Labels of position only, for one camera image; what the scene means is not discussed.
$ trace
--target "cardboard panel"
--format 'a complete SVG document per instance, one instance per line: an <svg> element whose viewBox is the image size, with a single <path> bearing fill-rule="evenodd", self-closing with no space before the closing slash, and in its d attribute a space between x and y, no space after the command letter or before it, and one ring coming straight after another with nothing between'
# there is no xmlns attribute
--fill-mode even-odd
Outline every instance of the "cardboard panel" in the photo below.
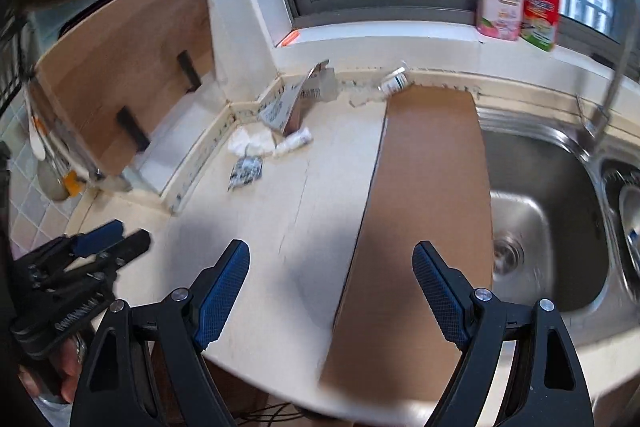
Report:
<svg viewBox="0 0 640 427"><path fill-rule="evenodd" d="M468 92L414 86L389 101L322 383L375 403L440 398L460 352L412 271L424 240L472 285L491 286L489 179Z"/></svg>
<svg viewBox="0 0 640 427"><path fill-rule="evenodd" d="M113 0L65 34L36 65L52 110L107 174L136 153L116 123L124 105L150 134L184 96L177 55L213 68L207 0Z"/></svg>

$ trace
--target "plastic wrapper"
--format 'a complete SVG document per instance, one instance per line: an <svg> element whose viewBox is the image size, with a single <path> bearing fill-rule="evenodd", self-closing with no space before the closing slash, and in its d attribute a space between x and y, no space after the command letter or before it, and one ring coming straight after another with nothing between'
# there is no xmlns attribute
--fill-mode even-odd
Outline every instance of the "plastic wrapper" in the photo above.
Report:
<svg viewBox="0 0 640 427"><path fill-rule="evenodd" d="M273 156L283 156L291 151L300 149L301 147L310 144L311 142L313 142L313 140L314 137L311 136L311 132L309 131L309 129L307 127L302 128L299 131L290 134L283 140L283 142L279 143L276 146L276 150L273 153Z"/></svg>
<svg viewBox="0 0 640 427"><path fill-rule="evenodd" d="M244 187L262 177L262 158L259 156L245 156L234 165L227 190Z"/></svg>

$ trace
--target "blue clamp pad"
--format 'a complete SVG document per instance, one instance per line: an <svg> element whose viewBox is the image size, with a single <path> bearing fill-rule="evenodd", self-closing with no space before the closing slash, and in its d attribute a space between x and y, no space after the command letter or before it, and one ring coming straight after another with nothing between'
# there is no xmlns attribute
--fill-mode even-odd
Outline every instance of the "blue clamp pad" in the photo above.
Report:
<svg viewBox="0 0 640 427"><path fill-rule="evenodd" d="M216 341L249 272L249 247L237 239L214 267L203 270L191 285L193 340L200 349Z"/></svg>
<svg viewBox="0 0 640 427"><path fill-rule="evenodd" d="M412 265L445 339L464 351L471 340L465 325L465 309L472 305L469 296L472 286L459 270L444 263L429 241L415 246Z"/></svg>
<svg viewBox="0 0 640 427"><path fill-rule="evenodd" d="M99 229L88 233L79 233L71 251L76 257L88 257L94 253L108 250L116 243L123 240L124 225L121 221L114 219Z"/></svg>

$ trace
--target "black bracket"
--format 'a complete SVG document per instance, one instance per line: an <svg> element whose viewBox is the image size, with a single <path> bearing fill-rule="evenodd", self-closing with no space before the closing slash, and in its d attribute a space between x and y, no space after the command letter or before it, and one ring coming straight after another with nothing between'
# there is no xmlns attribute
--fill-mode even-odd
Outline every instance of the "black bracket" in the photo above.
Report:
<svg viewBox="0 0 640 427"><path fill-rule="evenodd" d="M131 114L129 107L125 105L118 111L116 121L136 143L136 150L138 152L145 152L149 145L151 145L151 142L145 132L140 128L138 121L133 114Z"/></svg>
<svg viewBox="0 0 640 427"><path fill-rule="evenodd" d="M196 71L196 68L193 67L193 62L187 50L180 52L178 55L178 63L184 71L184 74L187 75L189 83L191 84L191 87L187 89L187 92L193 92L198 89L202 85L202 82L200 81L200 75Z"/></svg>

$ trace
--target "bottle label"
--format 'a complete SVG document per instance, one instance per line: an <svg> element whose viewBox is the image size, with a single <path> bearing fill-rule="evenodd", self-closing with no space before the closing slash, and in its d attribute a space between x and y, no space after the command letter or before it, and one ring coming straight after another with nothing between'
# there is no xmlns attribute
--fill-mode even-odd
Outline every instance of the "bottle label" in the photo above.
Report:
<svg viewBox="0 0 640 427"><path fill-rule="evenodd" d="M520 35L544 51L556 44L558 10L549 0L525 0Z"/></svg>
<svg viewBox="0 0 640 427"><path fill-rule="evenodd" d="M522 0L479 0L478 31L489 37L514 41L520 34Z"/></svg>

